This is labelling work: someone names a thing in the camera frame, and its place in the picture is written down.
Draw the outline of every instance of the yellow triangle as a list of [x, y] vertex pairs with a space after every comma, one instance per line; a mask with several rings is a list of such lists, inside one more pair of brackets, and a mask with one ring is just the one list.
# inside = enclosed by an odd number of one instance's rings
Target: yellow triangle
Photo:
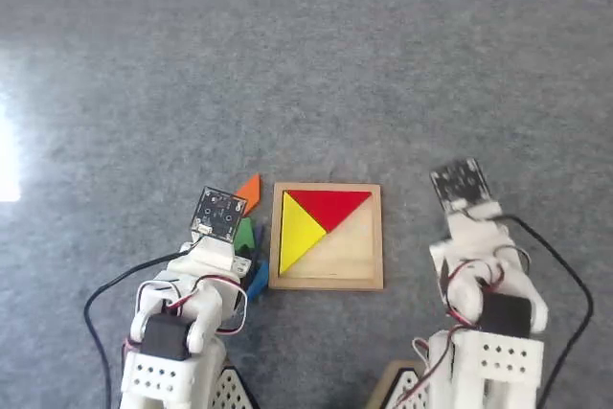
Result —
[[284, 193], [279, 273], [284, 273], [325, 234], [324, 228], [289, 193]]

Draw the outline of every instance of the orange puzzle piece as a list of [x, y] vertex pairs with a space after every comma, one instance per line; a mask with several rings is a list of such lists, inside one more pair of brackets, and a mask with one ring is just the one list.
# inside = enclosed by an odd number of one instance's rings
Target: orange puzzle piece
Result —
[[260, 203], [260, 174], [257, 172], [238, 189], [237, 195], [247, 200], [243, 216], [247, 216]]

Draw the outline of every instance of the red triangle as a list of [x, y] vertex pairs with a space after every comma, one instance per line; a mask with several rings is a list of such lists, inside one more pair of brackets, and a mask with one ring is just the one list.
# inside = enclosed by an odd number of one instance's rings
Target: red triangle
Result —
[[286, 191], [326, 232], [332, 231], [353, 213], [370, 192]]

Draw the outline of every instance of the black cable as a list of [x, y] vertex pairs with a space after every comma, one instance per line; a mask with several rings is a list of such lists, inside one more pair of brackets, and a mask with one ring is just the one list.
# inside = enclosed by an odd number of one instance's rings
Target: black cable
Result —
[[96, 344], [96, 349], [98, 349], [98, 354], [100, 355], [100, 360], [102, 362], [102, 371], [104, 373], [104, 391], [105, 391], [104, 407], [105, 409], [111, 409], [111, 402], [112, 402], [111, 369], [110, 369], [110, 365], [108, 364], [108, 358], [106, 357], [106, 351], [104, 350], [104, 345], [102, 344], [102, 341], [100, 340], [100, 337], [98, 336], [98, 333], [96, 332], [96, 328], [94, 328], [92, 319], [89, 315], [90, 307], [92, 306], [94, 301], [98, 298], [98, 296], [100, 296], [103, 292], [105, 292], [110, 287], [113, 287], [115, 284], [126, 279], [130, 275], [136, 272], [139, 272], [141, 270], [145, 270], [146, 268], [152, 267], [153, 265], [157, 265], [158, 263], [172, 261], [174, 259], [180, 258], [181, 256], [188, 255], [190, 251], [192, 251], [195, 248], [195, 246], [200, 242], [201, 239], [202, 237], [200, 237], [200, 239], [198, 239], [194, 244], [192, 244], [192, 246], [190, 246], [188, 249], [184, 251], [167, 254], [166, 256], [162, 256], [161, 258], [153, 259], [151, 261], [147, 261], [147, 262], [139, 263], [138, 265], [134, 265], [132, 268], [126, 270], [124, 273], [122, 273], [120, 276], [118, 276], [114, 280], [108, 282], [107, 284], [103, 284], [102, 286], [100, 286], [98, 289], [94, 291], [94, 293], [91, 296], [89, 296], [89, 299], [87, 299], [87, 302], [85, 303], [85, 307], [83, 308], [83, 318], [85, 319], [85, 325], [89, 329], [89, 333], [94, 339], [94, 343]]
[[562, 369], [562, 366], [564, 366], [564, 361], [566, 361], [566, 357], [571, 352], [571, 349], [577, 343], [577, 341], [579, 340], [579, 338], [581, 337], [581, 335], [583, 334], [583, 332], [589, 325], [590, 320], [592, 319], [592, 316], [594, 315], [594, 297], [592, 296], [592, 292], [590, 291], [590, 288], [587, 287], [587, 284], [585, 284], [585, 282], [577, 274], [575, 269], [571, 267], [570, 264], [564, 258], [560, 256], [560, 254], [549, 243], [549, 241], [543, 238], [535, 229], [533, 229], [530, 225], [524, 222], [524, 220], [522, 220], [521, 218], [515, 215], [499, 215], [499, 216], [494, 216], [494, 217], [490, 217], [486, 219], [480, 219], [480, 218], [471, 216], [466, 210], [464, 210], [463, 213], [468, 218], [472, 220], [476, 220], [476, 221], [493, 220], [495, 222], [498, 222], [501, 220], [512, 220], [517, 225], [519, 225], [522, 229], [524, 229], [528, 234], [530, 234], [531, 237], [533, 237], [536, 241], [538, 241], [541, 245], [543, 245], [543, 247], [547, 249], [547, 251], [550, 252], [550, 254], [554, 257], [554, 259], [562, 267], [564, 267], [566, 272], [571, 276], [571, 278], [579, 286], [581, 291], [583, 291], [583, 295], [585, 296], [585, 301], [587, 302], [587, 310], [585, 312], [585, 316], [583, 316], [583, 319], [581, 320], [579, 327], [577, 328], [577, 330], [575, 330], [571, 338], [566, 343], [566, 347], [564, 347], [564, 350], [557, 358], [556, 364], [552, 372], [549, 374], [549, 378], [547, 378], [547, 382], [545, 382], [543, 391], [540, 395], [540, 398], [538, 399], [538, 404], [536, 405], [536, 409], [543, 409], [545, 407], [545, 403], [547, 402], [547, 398], [549, 397], [549, 394], [551, 394], [552, 387], [554, 386], [554, 382], [556, 381], [556, 377], [559, 374], [560, 370]]

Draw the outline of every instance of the circuit board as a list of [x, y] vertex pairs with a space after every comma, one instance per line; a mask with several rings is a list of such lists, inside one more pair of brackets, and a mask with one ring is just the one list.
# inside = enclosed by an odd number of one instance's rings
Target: circuit board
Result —
[[474, 158], [456, 160], [432, 170], [430, 179], [447, 214], [491, 200], [488, 183]]
[[205, 187], [192, 218], [192, 231], [232, 243], [247, 200]]

